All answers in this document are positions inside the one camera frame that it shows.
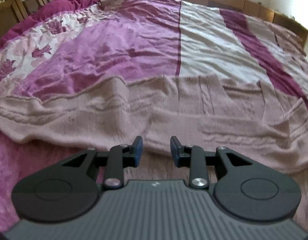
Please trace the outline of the pink cable-knit sweater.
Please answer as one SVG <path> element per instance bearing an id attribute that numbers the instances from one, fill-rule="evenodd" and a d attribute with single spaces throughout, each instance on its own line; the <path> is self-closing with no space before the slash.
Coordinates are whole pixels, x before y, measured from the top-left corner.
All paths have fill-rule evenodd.
<path id="1" fill-rule="evenodd" d="M 141 135 L 166 153 L 171 136 L 211 150 L 226 146 L 282 173 L 308 167 L 308 109 L 271 85 L 215 75 L 109 77 L 46 101 L 0 98 L 0 131 L 14 142 L 42 140 L 106 149 Z"/>

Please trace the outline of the magenta pillow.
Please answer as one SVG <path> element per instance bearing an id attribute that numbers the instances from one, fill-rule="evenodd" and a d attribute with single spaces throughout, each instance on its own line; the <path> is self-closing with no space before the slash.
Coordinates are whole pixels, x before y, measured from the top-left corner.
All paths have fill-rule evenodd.
<path id="1" fill-rule="evenodd" d="M 0 38 L 0 50 L 9 41 L 21 36 L 32 27 L 43 23 L 45 20 L 63 12 L 76 12 L 94 5 L 100 0 L 52 0 L 41 7 L 37 12 L 28 16 L 20 23 L 16 24 Z"/>

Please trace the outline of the purple and white bedspread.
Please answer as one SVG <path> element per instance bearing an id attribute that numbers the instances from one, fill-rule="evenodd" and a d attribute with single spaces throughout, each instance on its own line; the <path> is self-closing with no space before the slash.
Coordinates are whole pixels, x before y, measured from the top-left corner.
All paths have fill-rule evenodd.
<path id="1" fill-rule="evenodd" d="M 0 50 L 0 98 L 46 101 L 109 77 L 134 82 L 208 75 L 236 83 L 263 81 L 303 99 L 308 109 L 306 57 L 279 47 L 259 19 L 181 0 L 100 0 L 57 14 Z M 188 178 L 173 166 L 169 144 L 166 153 L 159 153 L 143 142 L 140 171 L 127 170 L 129 178 Z M 1 231 L 18 221 L 10 200 L 13 186 L 80 149 L 38 139 L 18 143 L 0 131 Z M 295 220 L 308 230 L 308 167 L 285 174 L 301 188 Z"/>

